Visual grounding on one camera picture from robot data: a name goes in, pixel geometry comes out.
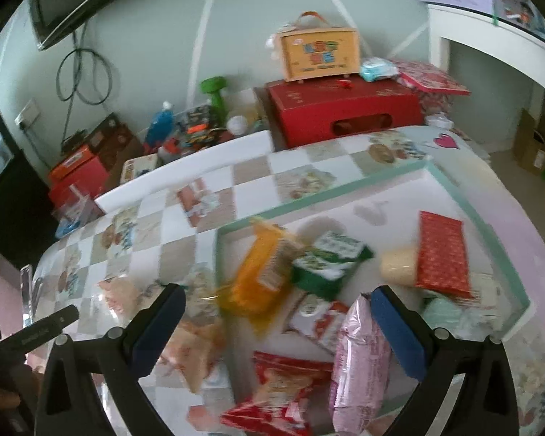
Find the clear round bun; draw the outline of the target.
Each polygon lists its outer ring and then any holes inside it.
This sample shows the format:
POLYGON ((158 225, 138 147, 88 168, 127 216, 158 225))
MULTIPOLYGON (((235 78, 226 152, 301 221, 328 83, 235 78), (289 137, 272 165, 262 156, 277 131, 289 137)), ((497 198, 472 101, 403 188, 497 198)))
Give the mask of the clear round bun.
POLYGON ((140 289, 126 276, 108 276, 97 284, 109 312, 121 323, 134 318, 141 304, 140 289))

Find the orange bread packet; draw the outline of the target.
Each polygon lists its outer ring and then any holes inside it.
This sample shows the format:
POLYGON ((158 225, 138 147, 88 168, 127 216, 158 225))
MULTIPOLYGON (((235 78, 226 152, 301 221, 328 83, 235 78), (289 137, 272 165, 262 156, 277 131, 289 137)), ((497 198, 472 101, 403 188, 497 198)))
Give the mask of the orange bread packet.
POLYGON ((189 390, 198 394, 203 381, 220 360, 225 345, 220 318, 202 325, 182 320, 160 354, 160 361, 177 370, 189 390))

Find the green foil snack packet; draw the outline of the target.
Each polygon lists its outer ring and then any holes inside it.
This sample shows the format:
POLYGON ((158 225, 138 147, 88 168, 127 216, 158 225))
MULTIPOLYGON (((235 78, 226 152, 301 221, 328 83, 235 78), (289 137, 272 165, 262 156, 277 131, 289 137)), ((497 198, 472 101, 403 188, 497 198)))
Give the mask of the green foil snack packet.
POLYGON ((466 338, 477 331, 469 309, 444 295, 427 296, 421 316, 432 330, 444 328, 457 338, 466 338))

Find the white pastry packet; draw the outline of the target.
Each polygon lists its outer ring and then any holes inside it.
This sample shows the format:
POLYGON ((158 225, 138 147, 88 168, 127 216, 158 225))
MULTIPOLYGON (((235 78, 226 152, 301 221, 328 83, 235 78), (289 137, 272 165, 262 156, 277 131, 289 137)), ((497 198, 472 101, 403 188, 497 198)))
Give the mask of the white pastry packet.
POLYGON ((498 307, 502 287, 492 275, 472 272, 469 275, 469 285, 471 286, 471 297, 468 299, 470 306, 483 310, 498 307))

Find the pink snack packet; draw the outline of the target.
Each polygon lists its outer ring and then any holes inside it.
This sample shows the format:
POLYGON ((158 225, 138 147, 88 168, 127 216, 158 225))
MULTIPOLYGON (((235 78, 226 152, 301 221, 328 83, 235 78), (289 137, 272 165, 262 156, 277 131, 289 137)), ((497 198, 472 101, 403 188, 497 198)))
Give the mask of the pink snack packet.
POLYGON ((346 313, 336 342, 329 410, 339 435, 359 435, 384 400, 392 350, 362 293, 346 313))

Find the red patterned snack packet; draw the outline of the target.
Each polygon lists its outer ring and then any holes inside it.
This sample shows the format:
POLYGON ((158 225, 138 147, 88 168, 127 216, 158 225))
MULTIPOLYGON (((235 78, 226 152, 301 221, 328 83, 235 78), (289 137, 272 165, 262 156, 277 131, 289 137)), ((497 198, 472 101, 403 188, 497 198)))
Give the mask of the red patterned snack packet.
POLYGON ((438 293, 471 298, 463 223, 421 211, 415 285, 438 293))

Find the small cream round pastry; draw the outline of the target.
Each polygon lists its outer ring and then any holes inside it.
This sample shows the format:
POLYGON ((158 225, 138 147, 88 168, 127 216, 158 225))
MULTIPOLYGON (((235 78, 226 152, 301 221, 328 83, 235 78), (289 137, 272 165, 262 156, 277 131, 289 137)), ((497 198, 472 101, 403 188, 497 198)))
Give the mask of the small cream round pastry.
POLYGON ((414 286, 417 256, 416 246, 405 246, 384 252, 380 258, 380 274, 384 281, 398 286, 414 286))

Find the yellow cake packet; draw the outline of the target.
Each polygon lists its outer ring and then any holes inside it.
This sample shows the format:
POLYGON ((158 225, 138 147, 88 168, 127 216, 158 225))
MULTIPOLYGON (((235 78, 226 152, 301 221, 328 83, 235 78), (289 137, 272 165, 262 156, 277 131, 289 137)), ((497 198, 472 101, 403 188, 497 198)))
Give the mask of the yellow cake packet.
POLYGON ((292 263, 307 249, 296 234, 263 218, 251 218, 256 239, 234 277, 220 286, 218 304, 246 318, 257 339, 265 337, 290 293, 292 263))

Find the red bow-shaped snack packet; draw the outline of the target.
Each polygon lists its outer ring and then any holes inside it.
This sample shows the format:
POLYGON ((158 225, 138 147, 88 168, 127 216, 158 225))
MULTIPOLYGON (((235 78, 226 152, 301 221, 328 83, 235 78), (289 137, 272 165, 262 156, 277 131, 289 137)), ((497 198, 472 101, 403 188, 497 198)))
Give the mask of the red bow-shaped snack packet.
POLYGON ((254 353, 253 363, 259 385, 247 400, 224 411, 220 422, 260 435, 310 435, 309 397, 330 383, 332 364, 261 351, 254 353))

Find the dark red biscuit packet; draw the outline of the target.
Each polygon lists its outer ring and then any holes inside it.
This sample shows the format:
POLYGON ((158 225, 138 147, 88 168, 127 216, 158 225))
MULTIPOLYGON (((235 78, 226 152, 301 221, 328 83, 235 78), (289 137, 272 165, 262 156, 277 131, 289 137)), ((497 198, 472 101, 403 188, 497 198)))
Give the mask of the dark red biscuit packet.
POLYGON ((347 311, 348 307, 340 301, 325 301, 315 294, 304 294, 289 312, 282 333, 302 336, 335 354, 347 311))

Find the green white biscuit pack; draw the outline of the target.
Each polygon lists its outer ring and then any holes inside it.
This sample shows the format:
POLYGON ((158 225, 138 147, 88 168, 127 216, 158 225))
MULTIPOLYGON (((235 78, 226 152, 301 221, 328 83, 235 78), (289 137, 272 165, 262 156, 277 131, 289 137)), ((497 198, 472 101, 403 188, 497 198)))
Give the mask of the green white biscuit pack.
POLYGON ((330 230, 293 260, 290 281, 307 293, 333 301, 358 267, 373 257, 364 242, 330 230))

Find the floral checkered tablecloth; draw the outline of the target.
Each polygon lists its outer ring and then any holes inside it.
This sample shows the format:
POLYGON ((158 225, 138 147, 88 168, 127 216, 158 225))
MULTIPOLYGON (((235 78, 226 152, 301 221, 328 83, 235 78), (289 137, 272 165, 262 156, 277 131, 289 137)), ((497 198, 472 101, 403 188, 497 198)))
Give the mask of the floral checkered tablecloth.
POLYGON ((137 289, 200 272, 217 286, 216 233, 224 225, 332 198, 347 232, 381 252, 417 235, 419 211, 465 225, 469 266, 501 287, 501 335, 511 363, 521 428, 545 427, 545 242, 490 165, 456 133, 428 126, 361 134, 252 156, 246 140, 194 154, 108 193, 101 218, 43 254, 35 315, 69 305, 72 336, 94 338, 117 322, 99 282, 124 276, 137 289))

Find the black refrigerator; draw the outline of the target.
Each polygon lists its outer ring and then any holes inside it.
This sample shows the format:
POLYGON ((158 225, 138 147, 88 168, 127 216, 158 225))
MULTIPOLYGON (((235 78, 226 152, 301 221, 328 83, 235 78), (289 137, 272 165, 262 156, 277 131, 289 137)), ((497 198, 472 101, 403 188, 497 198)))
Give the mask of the black refrigerator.
POLYGON ((0 253, 15 268, 35 267, 56 241, 49 187, 15 143, 1 112, 0 141, 11 156, 0 169, 0 253))

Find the clear tissue box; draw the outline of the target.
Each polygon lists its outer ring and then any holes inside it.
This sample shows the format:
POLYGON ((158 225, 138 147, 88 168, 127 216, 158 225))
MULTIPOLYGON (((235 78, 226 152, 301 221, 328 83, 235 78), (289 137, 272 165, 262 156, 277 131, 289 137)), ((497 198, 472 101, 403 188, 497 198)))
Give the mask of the clear tissue box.
POLYGON ((62 204, 55 207, 53 217, 57 221, 55 238, 62 239, 76 229, 103 216, 90 194, 83 192, 75 184, 69 185, 62 195, 62 204))

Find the red paper bag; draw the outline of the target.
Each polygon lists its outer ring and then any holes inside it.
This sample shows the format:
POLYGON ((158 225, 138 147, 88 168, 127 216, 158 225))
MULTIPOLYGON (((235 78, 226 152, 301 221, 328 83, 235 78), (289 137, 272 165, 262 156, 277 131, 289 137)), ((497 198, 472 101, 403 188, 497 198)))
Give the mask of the red paper bag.
POLYGON ((62 207, 72 198, 72 187, 80 194, 94 199, 103 192, 108 178, 109 172, 98 157, 75 166, 62 162, 49 173, 51 187, 48 196, 55 208, 62 207))

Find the orange cardboard box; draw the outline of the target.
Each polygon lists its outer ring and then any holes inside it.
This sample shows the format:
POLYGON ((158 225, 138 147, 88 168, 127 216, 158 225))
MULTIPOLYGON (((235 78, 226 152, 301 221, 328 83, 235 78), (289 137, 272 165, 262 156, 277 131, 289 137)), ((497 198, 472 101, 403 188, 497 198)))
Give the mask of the orange cardboard box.
POLYGON ((49 171, 48 178, 53 183, 60 182, 70 175, 72 171, 75 171, 76 168, 79 168, 87 161, 90 161, 93 157, 94 154, 90 150, 89 144, 83 144, 55 165, 49 171))

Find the teal rimmed white tray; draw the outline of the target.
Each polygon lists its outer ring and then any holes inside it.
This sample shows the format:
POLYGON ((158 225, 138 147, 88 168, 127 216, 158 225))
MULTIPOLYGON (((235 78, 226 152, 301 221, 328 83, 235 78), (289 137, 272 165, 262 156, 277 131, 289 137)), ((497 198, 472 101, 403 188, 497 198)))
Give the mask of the teal rimmed white tray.
MULTIPOLYGON (((515 268, 498 238, 455 185, 432 161, 418 161, 372 174, 287 205, 264 211, 261 217, 287 231, 305 236, 336 230, 365 244, 373 253, 346 280, 338 299, 350 305, 361 293, 386 281, 380 272, 383 254, 415 246, 419 215, 431 211, 463 224, 469 272, 489 274, 499 286, 499 325, 481 325, 469 333, 471 340, 493 334, 506 340, 531 306, 515 268)), ((255 351, 318 361, 330 360, 321 347, 295 333, 284 333, 288 313, 301 297, 292 290, 282 303, 267 333, 259 338, 245 318, 227 316, 225 363, 236 401, 255 390, 252 357, 255 351)))

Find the blue plastic bottle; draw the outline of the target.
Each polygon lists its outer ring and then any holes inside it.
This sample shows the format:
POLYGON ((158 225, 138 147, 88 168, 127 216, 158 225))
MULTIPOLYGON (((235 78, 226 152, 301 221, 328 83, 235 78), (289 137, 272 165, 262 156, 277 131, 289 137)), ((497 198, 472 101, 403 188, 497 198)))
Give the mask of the blue plastic bottle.
POLYGON ((173 105, 169 101, 162 104, 162 110, 155 114, 144 138, 148 151, 158 149, 174 129, 173 105))

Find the green dumbbell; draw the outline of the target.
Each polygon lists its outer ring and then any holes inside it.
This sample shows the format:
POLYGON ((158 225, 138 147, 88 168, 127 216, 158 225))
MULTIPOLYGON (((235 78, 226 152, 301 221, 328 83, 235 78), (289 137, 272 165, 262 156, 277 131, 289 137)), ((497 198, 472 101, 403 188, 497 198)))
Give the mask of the green dumbbell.
POLYGON ((207 78, 199 83, 199 89, 209 97, 210 104, 221 126, 225 124, 227 115, 226 104, 222 96, 222 91, 226 87, 227 81, 222 76, 207 78))

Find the red gift box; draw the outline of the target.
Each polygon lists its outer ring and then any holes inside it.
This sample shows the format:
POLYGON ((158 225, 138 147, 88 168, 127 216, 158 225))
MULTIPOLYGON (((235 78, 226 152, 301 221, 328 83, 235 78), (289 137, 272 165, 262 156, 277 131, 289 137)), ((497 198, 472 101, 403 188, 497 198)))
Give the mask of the red gift box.
POLYGON ((424 123, 417 95, 394 80, 275 81, 266 90, 289 148, 424 123))

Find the light blue tissue pack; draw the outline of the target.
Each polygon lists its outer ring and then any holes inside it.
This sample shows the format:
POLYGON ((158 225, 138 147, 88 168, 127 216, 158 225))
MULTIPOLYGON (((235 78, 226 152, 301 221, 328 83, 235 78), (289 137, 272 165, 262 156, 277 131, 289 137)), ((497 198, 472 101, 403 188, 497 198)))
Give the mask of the light blue tissue pack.
POLYGON ((359 75, 365 82, 394 79, 400 75, 397 66, 390 60, 379 57, 368 57, 361 61, 359 75))

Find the wall power socket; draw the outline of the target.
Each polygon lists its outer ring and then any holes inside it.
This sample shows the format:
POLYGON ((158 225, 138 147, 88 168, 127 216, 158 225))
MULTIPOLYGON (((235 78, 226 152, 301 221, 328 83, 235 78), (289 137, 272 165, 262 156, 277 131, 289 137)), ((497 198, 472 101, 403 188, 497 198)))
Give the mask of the wall power socket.
POLYGON ((20 131, 25 131, 37 120, 40 114, 40 108, 32 98, 31 100, 28 100, 28 103, 25 104, 18 113, 18 116, 15 117, 15 125, 20 131))

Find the white shelf frame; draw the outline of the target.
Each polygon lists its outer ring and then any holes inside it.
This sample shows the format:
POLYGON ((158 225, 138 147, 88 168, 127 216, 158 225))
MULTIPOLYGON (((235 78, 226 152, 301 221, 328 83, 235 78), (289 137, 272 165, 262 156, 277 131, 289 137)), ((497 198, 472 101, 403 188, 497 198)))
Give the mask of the white shelf frame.
POLYGON ((429 62, 446 71, 451 44, 459 43, 519 71, 534 82, 530 113, 541 114, 545 98, 545 41, 477 12, 432 4, 428 9, 429 62))

